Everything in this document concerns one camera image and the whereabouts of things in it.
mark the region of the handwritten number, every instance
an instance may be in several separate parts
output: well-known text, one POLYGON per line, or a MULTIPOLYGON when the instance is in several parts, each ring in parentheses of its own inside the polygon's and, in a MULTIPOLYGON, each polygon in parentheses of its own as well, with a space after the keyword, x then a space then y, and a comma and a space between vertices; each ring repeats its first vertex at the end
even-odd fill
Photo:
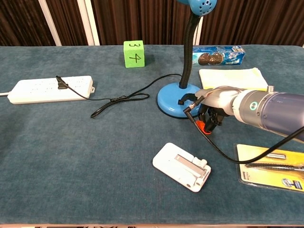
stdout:
POLYGON ((142 58, 139 57, 138 54, 135 54, 135 58, 133 58, 133 57, 129 57, 129 58, 135 59, 135 62, 136 62, 136 63, 137 63, 138 60, 142 59, 142 58))
POLYGON ((129 44, 130 47, 140 47, 141 44, 134 44, 133 46, 131 44, 129 44))

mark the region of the green cube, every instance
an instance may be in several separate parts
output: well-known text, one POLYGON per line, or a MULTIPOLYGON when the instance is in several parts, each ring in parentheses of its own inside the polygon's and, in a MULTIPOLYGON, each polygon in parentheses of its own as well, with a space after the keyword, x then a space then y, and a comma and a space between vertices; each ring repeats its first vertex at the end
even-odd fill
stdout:
POLYGON ((123 43, 123 48, 126 68, 144 66, 144 51, 142 40, 125 41, 123 43))

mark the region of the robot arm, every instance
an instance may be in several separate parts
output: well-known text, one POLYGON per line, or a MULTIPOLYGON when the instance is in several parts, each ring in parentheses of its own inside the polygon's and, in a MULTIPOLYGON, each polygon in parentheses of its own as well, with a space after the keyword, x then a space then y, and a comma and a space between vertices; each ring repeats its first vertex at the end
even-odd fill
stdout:
MULTIPOLYGON (((195 96, 202 100, 200 119, 204 131, 210 133, 225 116, 282 136, 290 135, 304 126, 304 95, 279 93, 269 86, 267 91, 245 90, 230 86, 199 90, 195 96)), ((304 143, 304 133, 295 137, 304 143)))

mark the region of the orange object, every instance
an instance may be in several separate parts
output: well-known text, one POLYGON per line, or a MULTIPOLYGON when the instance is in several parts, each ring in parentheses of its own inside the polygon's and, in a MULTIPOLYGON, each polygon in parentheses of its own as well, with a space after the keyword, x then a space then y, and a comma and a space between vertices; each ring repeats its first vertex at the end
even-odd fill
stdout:
POLYGON ((205 132, 204 128, 205 128, 205 123, 202 122, 201 120, 197 120, 195 121, 196 124, 199 126, 199 128, 201 129, 202 132, 204 132, 205 134, 211 134, 212 132, 205 132))

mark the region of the brown curtain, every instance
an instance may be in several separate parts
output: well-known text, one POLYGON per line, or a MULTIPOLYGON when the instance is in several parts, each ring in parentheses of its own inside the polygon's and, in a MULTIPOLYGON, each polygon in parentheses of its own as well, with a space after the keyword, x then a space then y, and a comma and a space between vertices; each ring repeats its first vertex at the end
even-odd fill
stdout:
POLYGON ((304 0, 218 0, 201 45, 304 44, 304 0))
POLYGON ((91 0, 102 45, 182 44, 190 9, 176 0, 91 0))
POLYGON ((88 45, 77 0, 47 0, 63 46, 88 45))
POLYGON ((0 45, 55 45, 38 0, 0 1, 0 45))

